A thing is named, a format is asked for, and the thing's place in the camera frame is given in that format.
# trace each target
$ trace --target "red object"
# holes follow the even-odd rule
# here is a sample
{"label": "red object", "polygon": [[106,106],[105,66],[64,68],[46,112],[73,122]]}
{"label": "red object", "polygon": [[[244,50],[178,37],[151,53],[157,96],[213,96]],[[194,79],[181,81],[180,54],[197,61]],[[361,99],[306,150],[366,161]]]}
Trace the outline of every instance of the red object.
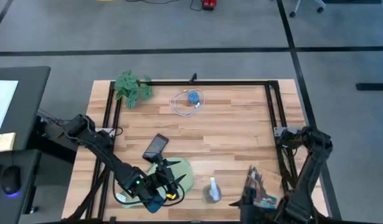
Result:
{"label": "red object", "polygon": [[216,6],[216,0],[203,0],[202,1],[202,8],[204,10],[214,10]]}

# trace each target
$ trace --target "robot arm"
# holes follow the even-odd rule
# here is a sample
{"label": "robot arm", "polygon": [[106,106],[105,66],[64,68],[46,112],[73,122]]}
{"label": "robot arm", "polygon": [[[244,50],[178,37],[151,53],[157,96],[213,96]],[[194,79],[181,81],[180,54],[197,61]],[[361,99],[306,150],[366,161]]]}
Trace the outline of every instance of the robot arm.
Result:
{"label": "robot arm", "polygon": [[94,153],[113,171],[118,185],[131,197],[138,196],[151,213],[158,211],[166,201],[160,196],[157,188],[165,186],[168,192],[177,193],[178,184],[185,175],[175,179],[169,166],[178,162],[169,162],[163,159],[161,154],[157,154],[153,158],[158,165],[156,172],[146,175],[138,167],[122,162],[110,151],[112,138],[104,130],[96,132],[95,123],[88,116],[78,115],[67,123],[64,129],[67,138]]}
{"label": "robot arm", "polygon": [[245,186],[240,201],[232,204],[239,206],[242,224],[363,224],[324,217],[313,205],[311,194],[319,178],[321,166],[333,150],[330,136],[311,127],[304,127],[297,133],[286,129],[277,139],[277,144],[290,149],[304,146],[308,150],[308,156],[298,179],[292,180],[294,189],[285,194],[276,209],[266,209],[253,205],[255,191],[251,187]]}

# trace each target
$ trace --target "black smartphone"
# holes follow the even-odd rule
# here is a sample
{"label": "black smartphone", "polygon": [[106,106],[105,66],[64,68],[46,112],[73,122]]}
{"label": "black smartphone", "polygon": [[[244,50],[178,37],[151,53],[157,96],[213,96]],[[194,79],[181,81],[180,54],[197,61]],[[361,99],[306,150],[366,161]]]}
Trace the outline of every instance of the black smartphone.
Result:
{"label": "black smartphone", "polygon": [[143,154],[143,159],[147,160],[148,162],[152,163],[151,158],[154,157],[156,154],[162,153],[162,150],[164,150],[166,144],[169,142],[169,139],[162,134],[157,134],[151,144],[148,146],[146,151]]}

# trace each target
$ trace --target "chair leg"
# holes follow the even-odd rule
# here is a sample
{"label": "chair leg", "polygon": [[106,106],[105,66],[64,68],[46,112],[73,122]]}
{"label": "chair leg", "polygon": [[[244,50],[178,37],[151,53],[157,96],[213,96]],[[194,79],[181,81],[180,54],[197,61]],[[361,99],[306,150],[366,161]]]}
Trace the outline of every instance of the chair leg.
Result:
{"label": "chair leg", "polygon": [[298,0],[298,2],[296,3],[296,6],[295,6],[295,10],[293,12],[290,13],[290,17],[293,18],[296,16],[296,12],[298,11],[299,9],[299,5],[301,4],[302,0]]}
{"label": "chair leg", "polygon": [[320,7],[317,9],[317,12],[322,13],[326,7],[326,4],[323,2],[323,0],[314,0],[314,1],[316,1],[320,5]]}

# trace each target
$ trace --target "desk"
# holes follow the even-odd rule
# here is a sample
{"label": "desk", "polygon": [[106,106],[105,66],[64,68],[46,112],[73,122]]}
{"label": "desk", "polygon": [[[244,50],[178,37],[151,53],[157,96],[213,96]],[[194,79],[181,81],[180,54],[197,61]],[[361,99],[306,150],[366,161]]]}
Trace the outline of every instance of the desk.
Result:
{"label": "desk", "polygon": [[[4,169],[14,164],[21,168],[21,189],[15,197],[8,198],[1,188],[1,176]],[[27,196],[35,179],[35,169],[39,164],[40,152],[36,150],[0,152],[0,223],[17,224],[27,208]]]}
{"label": "desk", "polygon": [[49,77],[49,67],[0,68],[0,80],[18,80],[0,133],[16,133],[14,149],[26,149]]}
{"label": "desk", "polygon": [[[294,80],[279,80],[280,93],[289,126],[305,125]],[[101,127],[110,81],[95,81],[87,114]],[[200,89],[206,105],[190,118],[172,113],[169,99],[181,90]],[[239,210],[228,204],[240,198],[247,169],[256,166],[263,175],[267,193],[280,199],[283,196],[281,177],[273,140],[271,119],[265,88],[262,86],[153,86],[154,97],[133,110],[120,110],[119,127],[123,134],[116,137],[115,154],[146,171],[150,164],[141,158],[152,138],[161,133],[169,138],[164,157],[185,157],[192,166],[194,186],[179,205],[161,208],[151,214],[143,207],[124,209],[112,197],[109,183],[104,220],[118,221],[174,221],[174,220],[239,220]],[[111,106],[113,118],[115,104]],[[298,150],[296,168],[300,171],[306,151]],[[79,148],[73,166],[67,199],[62,217],[68,217],[90,189],[95,156]],[[202,189],[214,176],[222,190],[222,200],[206,204]],[[95,201],[93,217],[97,215],[100,196]],[[321,185],[313,192],[318,210],[327,215]]]}

